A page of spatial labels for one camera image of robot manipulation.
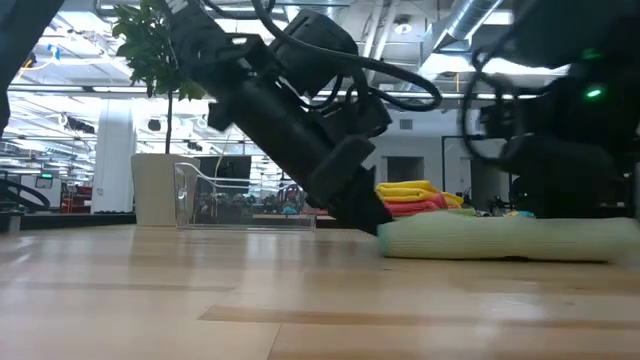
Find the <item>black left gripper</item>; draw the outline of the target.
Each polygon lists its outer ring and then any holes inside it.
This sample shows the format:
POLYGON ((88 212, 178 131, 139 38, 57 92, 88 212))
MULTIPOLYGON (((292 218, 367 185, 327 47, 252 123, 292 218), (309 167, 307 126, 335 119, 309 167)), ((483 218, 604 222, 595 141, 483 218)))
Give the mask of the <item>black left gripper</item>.
POLYGON ((344 137, 309 178, 311 198, 320 206, 332 199, 332 216, 343 226, 376 235, 393 220, 374 191, 374 168, 361 167, 375 146, 366 137, 344 137))

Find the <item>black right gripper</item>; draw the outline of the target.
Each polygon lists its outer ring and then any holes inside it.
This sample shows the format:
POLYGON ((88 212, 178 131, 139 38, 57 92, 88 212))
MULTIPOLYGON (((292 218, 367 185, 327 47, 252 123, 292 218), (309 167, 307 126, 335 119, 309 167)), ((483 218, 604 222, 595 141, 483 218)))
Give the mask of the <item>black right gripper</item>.
POLYGON ((607 205, 601 193, 548 186, 606 184, 616 179, 613 157, 599 146, 541 135, 517 137, 502 148, 502 167, 527 183, 519 193, 519 209, 536 218, 620 216, 620 209, 607 205))

